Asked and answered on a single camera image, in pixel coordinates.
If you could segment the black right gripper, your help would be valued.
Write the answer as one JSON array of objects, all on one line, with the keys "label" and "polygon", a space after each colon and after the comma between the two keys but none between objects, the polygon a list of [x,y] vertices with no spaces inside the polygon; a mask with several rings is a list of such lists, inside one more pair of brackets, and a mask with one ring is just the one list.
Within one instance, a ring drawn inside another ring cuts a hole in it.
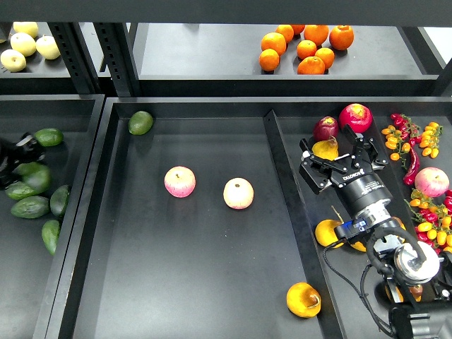
[{"label": "black right gripper", "polygon": [[389,163],[379,142],[353,131],[349,124],[344,125],[343,133],[353,146],[350,155],[352,168],[359,170],[344,174],[342,165],[313,154],[307,140],[303,138],[299,142],[302,150],[299,173],[302,178],[315,194],[333,185],[349,215],[359,215],[375,203],[388,205],[393,196],[383,181],[377,173],[366,173],[361,169],[369,165],[372,170],[382,170]]}]

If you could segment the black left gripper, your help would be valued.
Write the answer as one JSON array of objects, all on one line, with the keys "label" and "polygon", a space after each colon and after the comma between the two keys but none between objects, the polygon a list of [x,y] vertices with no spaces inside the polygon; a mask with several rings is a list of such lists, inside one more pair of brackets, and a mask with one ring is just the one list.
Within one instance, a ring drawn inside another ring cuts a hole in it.
[{"label": "black left gripper", "polygon": [[20,175],[14,172],[17,161],[37,162],[44,157],[44,147],[31,133],[24,133],[17,143],[1,141],[1,187],[9,187],[20,181]]}]

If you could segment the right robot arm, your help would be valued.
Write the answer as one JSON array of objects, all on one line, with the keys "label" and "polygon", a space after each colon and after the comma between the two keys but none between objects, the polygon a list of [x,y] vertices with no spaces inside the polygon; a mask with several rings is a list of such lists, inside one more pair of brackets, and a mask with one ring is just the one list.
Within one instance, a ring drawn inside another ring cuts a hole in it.
[{"label": "right robot arm", "polygon": [[[373,138],[355,133],[350,126],[345,126],[343,133],[352,151],[333,160],[315,155],[306,139],[299,142],[299,173],[305,182],[315,194],[334,188],[351,217],[335,227],[337,239],[326,249],[356,242],[365,246],[368,264],[355,292],[387,336],[450,338],[451,289],[441,275],[451,273],[451,255],[436,253],[387,211],[393,197],[377,172],[388,164],[388,158]],[[370,268],[382,276],[391,298],[387,321],[374,313],[364,291]]]}]

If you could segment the yellow pear under arm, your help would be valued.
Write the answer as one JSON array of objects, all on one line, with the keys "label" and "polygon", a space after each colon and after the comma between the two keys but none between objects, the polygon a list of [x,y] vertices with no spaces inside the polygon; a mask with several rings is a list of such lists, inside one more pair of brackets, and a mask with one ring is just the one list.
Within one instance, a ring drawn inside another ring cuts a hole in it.
[{"label": "yellow pear under arm", "polygon": [[[415,301],[420,302],[422,299],[423,286],[422,285],[408,286],[408,289],[410,291],[410,294],[414,297]],[[386,293],[386,296],[391,302],[404,302],[405,301],[404,296],[401,292],[399,284],[395,285],[395,290],[397,294],[396,298],[394,298],[393,293],[389,288],[389,285],[388,284],[384,285],[384,291]]]}]

